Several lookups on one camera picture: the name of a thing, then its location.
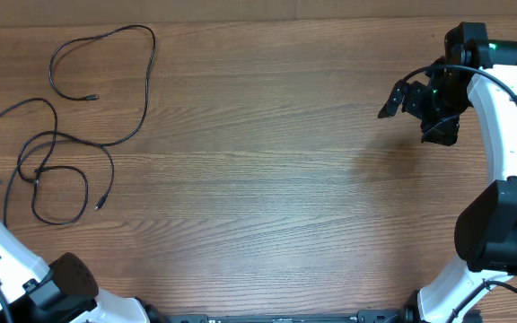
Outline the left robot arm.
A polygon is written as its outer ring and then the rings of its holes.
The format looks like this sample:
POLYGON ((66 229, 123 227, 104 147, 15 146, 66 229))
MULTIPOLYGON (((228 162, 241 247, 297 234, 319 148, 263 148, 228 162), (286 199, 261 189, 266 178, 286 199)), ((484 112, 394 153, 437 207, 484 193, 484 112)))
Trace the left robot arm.
POLYGON ((147 322, 145 306, 98 287, 72 253, 47 264, 0 221, 0 322, 147 322))

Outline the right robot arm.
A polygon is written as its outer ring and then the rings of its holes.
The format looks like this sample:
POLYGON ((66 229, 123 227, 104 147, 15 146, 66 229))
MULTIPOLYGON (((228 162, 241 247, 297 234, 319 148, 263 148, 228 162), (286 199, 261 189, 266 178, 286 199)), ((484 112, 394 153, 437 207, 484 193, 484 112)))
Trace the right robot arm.
POLYGON ((490 39, 482 22, 462 22, 445 53, 397 81, 381 118, 406 112, 426 143, 456 143, 460 115, 474 109, 485 147, 487 188, 459 215, 455 257, 400 310, 357 313, 360 322, 479 322, 477 303, 517 276, 517 41, 490 39))

